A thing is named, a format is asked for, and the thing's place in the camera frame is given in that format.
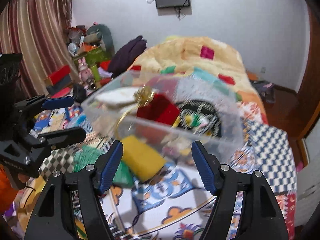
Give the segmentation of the hand in orange sleeve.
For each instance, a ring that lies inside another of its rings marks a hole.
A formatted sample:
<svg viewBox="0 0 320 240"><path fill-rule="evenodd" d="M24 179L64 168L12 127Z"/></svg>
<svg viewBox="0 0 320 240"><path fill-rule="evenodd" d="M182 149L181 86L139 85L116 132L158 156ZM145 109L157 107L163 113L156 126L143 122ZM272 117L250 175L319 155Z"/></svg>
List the hand in orange sleeve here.
<svg viewBox="0 0 320 240"><path fill-rule="evenodd" d="M8 175L11 186L16 190L21 190L25 188L26 183L29 181L30 177L20 173L13 173Z"/></svg>

